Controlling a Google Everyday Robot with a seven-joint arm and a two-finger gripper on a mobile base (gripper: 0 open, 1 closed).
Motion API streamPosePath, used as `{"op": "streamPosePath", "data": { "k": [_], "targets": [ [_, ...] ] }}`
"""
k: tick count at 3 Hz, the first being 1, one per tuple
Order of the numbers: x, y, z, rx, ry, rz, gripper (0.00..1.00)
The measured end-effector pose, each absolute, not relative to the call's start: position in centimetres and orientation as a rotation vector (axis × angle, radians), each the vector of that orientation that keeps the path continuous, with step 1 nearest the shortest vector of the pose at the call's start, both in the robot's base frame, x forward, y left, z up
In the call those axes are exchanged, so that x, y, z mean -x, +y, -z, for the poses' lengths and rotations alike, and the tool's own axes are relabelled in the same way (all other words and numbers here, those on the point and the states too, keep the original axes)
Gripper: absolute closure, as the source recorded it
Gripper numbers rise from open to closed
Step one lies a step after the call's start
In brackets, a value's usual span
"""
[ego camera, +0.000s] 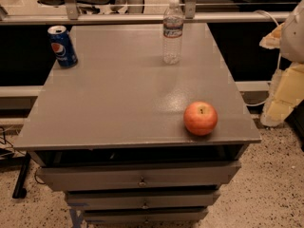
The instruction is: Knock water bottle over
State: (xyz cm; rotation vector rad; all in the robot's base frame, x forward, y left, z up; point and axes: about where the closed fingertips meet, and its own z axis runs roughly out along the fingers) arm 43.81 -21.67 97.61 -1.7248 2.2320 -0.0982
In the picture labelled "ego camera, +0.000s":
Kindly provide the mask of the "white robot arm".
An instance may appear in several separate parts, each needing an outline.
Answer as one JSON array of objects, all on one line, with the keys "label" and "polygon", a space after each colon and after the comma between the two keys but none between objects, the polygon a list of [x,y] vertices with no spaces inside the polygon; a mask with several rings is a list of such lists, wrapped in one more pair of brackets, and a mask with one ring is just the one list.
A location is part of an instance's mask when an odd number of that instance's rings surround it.
[{"label": "white robot arm", "polygon": [[304,100],[304,0],[259,45],[278,48],[279,58],[291,62],[287,69],[275,70],[260,117],[263,125],[275,127]]}]

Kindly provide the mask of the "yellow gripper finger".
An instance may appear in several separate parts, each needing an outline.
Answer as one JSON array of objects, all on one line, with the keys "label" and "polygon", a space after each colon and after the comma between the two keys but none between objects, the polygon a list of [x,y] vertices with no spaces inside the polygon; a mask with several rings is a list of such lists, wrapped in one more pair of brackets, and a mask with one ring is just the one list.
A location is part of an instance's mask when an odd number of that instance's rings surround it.
[{"label": "yellow gripper finger", "polygon": [[277,69],[262,109],[261,123],[270,127],[282,124],[303,100],[304,65],[291,63],[285,70]]},{"label": "yellow gripper finger", "polygon": [[280,48],[280,39],[283,26],[284,24],[278,25],[269,34],[264,36],[259,42],[259,45],[267,49]]}]

